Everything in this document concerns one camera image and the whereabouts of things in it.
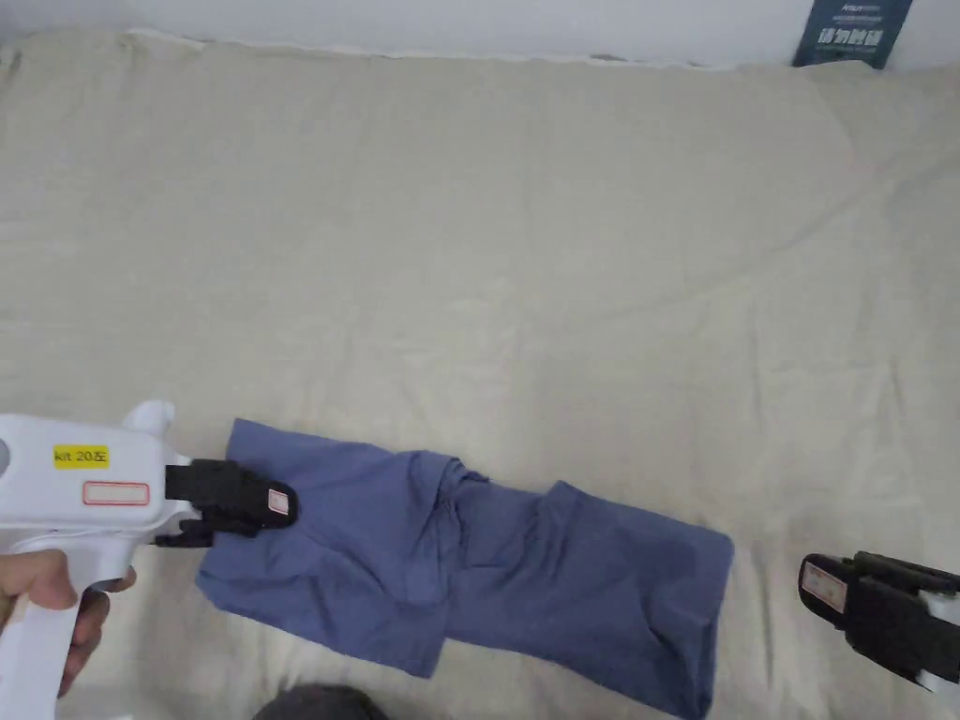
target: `wrinkled fabric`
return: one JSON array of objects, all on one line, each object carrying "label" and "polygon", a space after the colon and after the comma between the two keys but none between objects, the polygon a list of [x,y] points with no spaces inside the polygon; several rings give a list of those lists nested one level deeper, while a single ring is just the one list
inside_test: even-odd
[{"label": "wrinkled fabric", "polygon": [[706,715],[725,536],[563,482],[517,491],[449,456],[245,420],[228,457],[292,486],[301,517],[217,538],[197,583],[218,608],[420,677],[451,637]]}]

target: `white wall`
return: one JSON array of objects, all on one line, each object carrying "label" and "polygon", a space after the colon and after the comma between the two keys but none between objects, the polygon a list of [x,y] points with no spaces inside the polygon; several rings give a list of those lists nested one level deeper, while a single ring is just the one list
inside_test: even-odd
[{"label": "white wall", "polygon": [[[387,53],[788,62],[810,0],[0,0],[0,35],[73,24]],[[960,0],[914,0],[891,66],[960,62]]]}]

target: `dark object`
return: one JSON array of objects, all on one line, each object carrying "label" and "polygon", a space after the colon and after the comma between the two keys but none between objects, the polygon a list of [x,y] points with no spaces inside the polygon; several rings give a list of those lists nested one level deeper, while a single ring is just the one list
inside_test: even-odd
[{"label": "dark object", "polygon": [[166,496],[187,500],[201,514],[180,523],[180,535],[158,536],[159,547],[211,547],[214,533],[254,538],[261,530],[281,530],[300,516],[296,491],[268,480],[231,460],[194,460],[167,466]]},{"label": "dark object", "polygon": [[300,685],[276,697],[253,720],[390,720],[366,694],[345,685]]},{"label": "dark object", "polygon": [[960,681],[960,627],[929,613],[921,591],[949,598],[960,577],[873,553],[807,555],[798,588],[804,605],[843,632],[850,646],[911,683],[922,670]]},{"label": "dark object", "polygon": [[238,420],[228,457],[300,496],[300,521],[217,537],[221,610],[430,677],[446,637],[551,660],[683,718],[710,707],[732,544],[593,497],[495,485],[456,458]]},{"label": "dark object", "polygon": [[794,67],[862,60],[877,70],[887,64],[911,0],[814,0]]}]

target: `mattress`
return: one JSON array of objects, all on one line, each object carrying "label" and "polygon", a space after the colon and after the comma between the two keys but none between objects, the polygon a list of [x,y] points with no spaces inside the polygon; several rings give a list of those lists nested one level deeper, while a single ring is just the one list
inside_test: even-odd
[{"label": "mattress", "polygon": [[[454,454],[727,533],[715,718],[937,718],[805,554],[958,571],[960,70],[337,57],[67,31],[0,53],[0,407]],[[655,718],[449,641],[429,681],[216,612],[144,548],[84,682],[245,720]]]}]

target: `yellow label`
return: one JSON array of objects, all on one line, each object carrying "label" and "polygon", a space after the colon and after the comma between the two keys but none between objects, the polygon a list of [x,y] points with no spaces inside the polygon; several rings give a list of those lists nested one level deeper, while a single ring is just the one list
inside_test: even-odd
[{"label": "yellow label", "polygon": [[106,445],[54,445],[54,468],[58,470],[106,470],[110,448]]}]

